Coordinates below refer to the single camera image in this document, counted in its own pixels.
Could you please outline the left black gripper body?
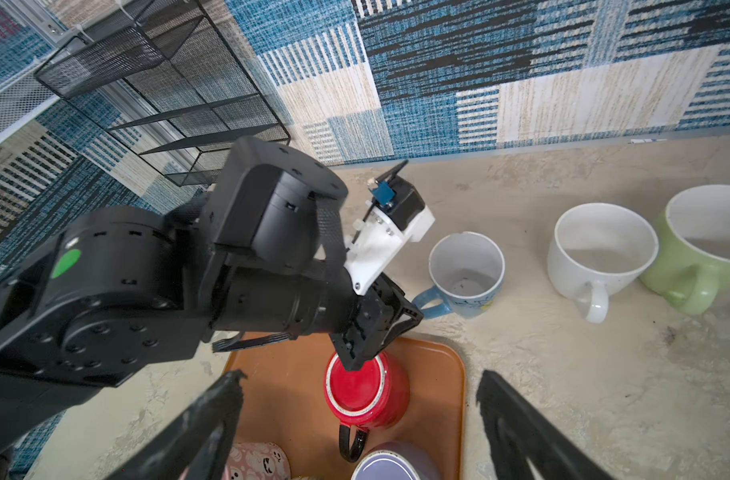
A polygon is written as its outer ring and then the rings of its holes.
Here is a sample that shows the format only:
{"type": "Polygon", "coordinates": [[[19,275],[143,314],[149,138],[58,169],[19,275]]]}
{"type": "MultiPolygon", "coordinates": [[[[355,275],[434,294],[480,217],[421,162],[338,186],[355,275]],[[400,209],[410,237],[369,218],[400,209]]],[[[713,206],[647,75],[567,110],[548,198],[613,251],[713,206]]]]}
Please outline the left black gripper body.
{"type": "Polygon", "coordinates": [[[344,182],[288,146],[242,137],[199,217],[197,300],[234,351],[322,333],[357,371],[418,326],[421,310],[344,239],[344,182]]]}

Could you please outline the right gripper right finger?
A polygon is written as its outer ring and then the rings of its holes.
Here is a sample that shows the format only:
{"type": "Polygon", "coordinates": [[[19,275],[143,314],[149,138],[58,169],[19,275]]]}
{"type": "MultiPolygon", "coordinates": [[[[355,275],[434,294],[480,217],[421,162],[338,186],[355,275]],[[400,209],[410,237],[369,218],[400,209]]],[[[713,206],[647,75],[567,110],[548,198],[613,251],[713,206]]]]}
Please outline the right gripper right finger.
{"type": "Polygon", "coordinates": [[[486,370],[476,402],[499,479],[608,479],[499,373],[486,370]]]}

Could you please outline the brown plastic tray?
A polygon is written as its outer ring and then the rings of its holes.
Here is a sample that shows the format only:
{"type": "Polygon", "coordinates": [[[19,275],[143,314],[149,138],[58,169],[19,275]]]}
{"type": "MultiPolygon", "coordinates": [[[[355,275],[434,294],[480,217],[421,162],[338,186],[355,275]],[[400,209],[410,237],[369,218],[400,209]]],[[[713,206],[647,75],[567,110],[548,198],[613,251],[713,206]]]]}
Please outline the brown plastic tray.
{"type": "MultiPolygon", "coordinates": [[[[402,419],[368,437],[367,449],[403,441],[423,449],[444,479],[462,475],[466,371],[449,346],[401,337],[389,353],[406,370],[411,398],[402,419]]],[[[294,476],[348,479],[355,466],[339,454],[339,421],[329,410],[323,380],[333,347],[311,335],[234,353],[228,370],[245,374],[236,439],[279,445],[294,476]]]]}

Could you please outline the blue dotted mug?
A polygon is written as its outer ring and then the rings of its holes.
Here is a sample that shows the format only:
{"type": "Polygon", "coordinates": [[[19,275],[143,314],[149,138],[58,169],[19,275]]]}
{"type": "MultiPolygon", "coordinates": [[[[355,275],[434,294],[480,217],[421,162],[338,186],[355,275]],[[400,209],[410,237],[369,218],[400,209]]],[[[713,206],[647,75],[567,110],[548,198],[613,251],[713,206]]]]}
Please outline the blue dotted mug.
{"type": "Polygon", "coordinates": [[[501,291],[506,260],[487,236],[461,232],[446,236],[433,247],[428,270],[432,287],[412,300],[424,318],[454,313],[470,319],[488,310],[501,291]]]}

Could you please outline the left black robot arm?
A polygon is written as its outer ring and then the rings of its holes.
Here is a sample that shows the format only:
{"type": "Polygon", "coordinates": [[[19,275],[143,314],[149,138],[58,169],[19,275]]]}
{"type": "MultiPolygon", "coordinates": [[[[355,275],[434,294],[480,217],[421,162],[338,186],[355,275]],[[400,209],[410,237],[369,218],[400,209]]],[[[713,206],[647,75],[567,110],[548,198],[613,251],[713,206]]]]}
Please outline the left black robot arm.
{"type": "Polygon", "coordinates": [[[0,454],[149,364],[327,335],[355,371],[422,320],[346,242],[348,190],[288,146],[242,137],[213,190],[159,215],[102,208],[0,278],[0,454]]]}

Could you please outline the light green mug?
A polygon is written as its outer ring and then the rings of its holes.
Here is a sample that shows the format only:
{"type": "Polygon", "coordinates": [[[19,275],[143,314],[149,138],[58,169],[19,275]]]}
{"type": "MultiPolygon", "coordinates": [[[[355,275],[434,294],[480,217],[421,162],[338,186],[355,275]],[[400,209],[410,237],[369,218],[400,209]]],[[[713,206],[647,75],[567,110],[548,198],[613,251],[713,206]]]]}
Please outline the light green mug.
{"type": "Polygon", "coordinates": [[[730,185],[676,194],[653,226],[659,252],[642,283],[681,313],[704,313],[730,291],[730,185]]]}

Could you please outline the red mug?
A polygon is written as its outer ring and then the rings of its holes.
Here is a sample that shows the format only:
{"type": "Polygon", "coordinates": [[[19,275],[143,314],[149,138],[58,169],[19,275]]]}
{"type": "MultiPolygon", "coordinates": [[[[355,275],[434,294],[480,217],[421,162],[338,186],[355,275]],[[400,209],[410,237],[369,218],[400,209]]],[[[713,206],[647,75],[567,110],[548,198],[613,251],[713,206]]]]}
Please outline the red mug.
{"type": "Polygon", "coordinates": [[[387,352],[352,372],[333,355],[325,370],[324,395],[339,420],[339,453],[354,463],[361,457],[370,431],[390,428],[406,413],[409,377],[400,361],[387,352]]]}

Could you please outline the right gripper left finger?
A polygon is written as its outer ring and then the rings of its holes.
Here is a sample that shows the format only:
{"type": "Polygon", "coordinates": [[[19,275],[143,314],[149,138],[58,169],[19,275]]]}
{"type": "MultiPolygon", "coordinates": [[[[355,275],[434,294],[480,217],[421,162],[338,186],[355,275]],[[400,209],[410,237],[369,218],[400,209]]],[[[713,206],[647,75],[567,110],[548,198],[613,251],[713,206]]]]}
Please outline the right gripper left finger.
{"type": "Polygon", "coordinates": [[[245,378],[240,370],[223,374],[109,477],[220,479],[239,423],[245,378]]]}

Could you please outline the white mug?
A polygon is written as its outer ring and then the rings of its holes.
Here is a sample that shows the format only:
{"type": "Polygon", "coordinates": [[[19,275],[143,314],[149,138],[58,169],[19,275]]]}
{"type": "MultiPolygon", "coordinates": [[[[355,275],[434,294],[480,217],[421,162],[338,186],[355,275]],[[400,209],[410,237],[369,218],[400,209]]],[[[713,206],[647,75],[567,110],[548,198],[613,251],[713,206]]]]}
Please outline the white mug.
{"type": "Polygon", "coordinates": [[[609,203],[575,206],[556,222],[547,272],[555,290],[594,324],[608,314],[610,297],[656,259],[659,239],[636,212],[609,203]]]}

